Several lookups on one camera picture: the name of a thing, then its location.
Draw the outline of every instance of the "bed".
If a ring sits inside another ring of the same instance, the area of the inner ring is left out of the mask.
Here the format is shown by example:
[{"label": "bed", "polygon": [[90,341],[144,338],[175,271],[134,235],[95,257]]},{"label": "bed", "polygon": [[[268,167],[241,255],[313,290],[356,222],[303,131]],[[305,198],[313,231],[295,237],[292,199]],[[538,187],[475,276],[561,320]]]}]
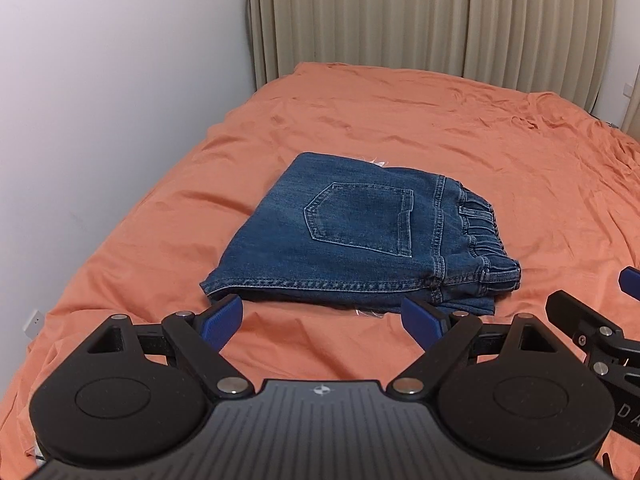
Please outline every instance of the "bed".
[{"label": "bed", "polygon": [[[496,322],[517,312],[546,319],[546,297],[562,288],[640,338],[640,304],[617,284],[623,267],[640,265],[640,144],[551,92],[304,63],[213,126],[68,284],[0,405],[3,480],[35,468],[28,402],[44,378],[111,314],[153,323],[206,309],[198,283],[301,152],[445,174],[491,202],[523,269]],[[259,388],[264,378],[385,385],[421,350],[395,314],[245,301],[222,353]],[[640,466],[640,448],[620,436],[603,451],[620,478]]]}]

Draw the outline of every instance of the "folded blue jeans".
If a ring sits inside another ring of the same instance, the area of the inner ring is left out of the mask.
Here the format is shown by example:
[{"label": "folded blue jeans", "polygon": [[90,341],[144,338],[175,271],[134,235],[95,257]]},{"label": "folded blue jeans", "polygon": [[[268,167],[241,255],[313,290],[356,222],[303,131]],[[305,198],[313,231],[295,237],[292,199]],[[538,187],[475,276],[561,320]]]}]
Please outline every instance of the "folded blue jeans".
[{"label": "folded blue jeans", "polygon": [[491,205],[458,181],[302,153],[200,286],[211,301],[233,293],[399,312],[409,296],[484,315],[520,275]]}]

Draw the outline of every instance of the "wrinkled fabric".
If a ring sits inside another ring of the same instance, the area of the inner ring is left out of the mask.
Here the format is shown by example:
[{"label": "wrinkled fabric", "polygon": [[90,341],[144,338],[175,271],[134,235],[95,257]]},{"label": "wrinkled fabric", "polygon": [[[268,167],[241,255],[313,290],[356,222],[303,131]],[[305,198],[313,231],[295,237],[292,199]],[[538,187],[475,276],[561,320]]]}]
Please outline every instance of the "wrinkled fabric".
[{"label": "wrinkled fabric", "polygon": [[[546,297],[563,288],[640,338],[640,303],[618,287],[621,269],[640,266],[637,142],[548,92],[302,64],[212,127],[78,270],[0,405],[2,480],[34,469],[32,391],[110,314],[140,323],[206,309],[198,282],[302,152],[445,174],[490,202],[522,284],[486,320],[545,320]],[[268,377],[385,386],[421,353],[395,314],[276,301],[245,301],[242,327],[222,351],[256,386]],[[610,434],[603,451],[619,478],[640,466],[640,447],[621,436]]]},{"label": "wrinkled fabric", "polygon": [[227,294],[378,312],[402,298],[494,313],[520,284],[491,205],[444,175],[302,153],[201,283]]}]

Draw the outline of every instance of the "electrical outlet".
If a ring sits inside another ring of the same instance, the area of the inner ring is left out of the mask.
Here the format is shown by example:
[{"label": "electrical outlet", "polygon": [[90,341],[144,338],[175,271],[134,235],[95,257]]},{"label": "electrical outlet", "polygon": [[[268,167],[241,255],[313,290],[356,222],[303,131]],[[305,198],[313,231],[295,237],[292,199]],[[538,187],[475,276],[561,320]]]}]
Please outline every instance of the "electrical outlet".
[{"label": "electrical outlet", "polygon": [[39,310],[34,310],[27,322],[22,327],[22,330],[29,339],[33,339],[38,335],[40,329],[44,325],[44,314]]}]

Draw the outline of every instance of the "jeans pocket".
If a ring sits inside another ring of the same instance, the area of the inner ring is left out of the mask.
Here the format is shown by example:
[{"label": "jeans pocket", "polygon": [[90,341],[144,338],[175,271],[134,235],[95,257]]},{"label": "jeans pocket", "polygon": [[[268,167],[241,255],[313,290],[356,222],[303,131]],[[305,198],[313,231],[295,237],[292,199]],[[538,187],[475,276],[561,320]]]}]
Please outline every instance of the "jeans pocket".
[{"label": "jeans pocket", "polygon": [[334,182],[306,207],[314,240],[411,257],[411,189]]}]

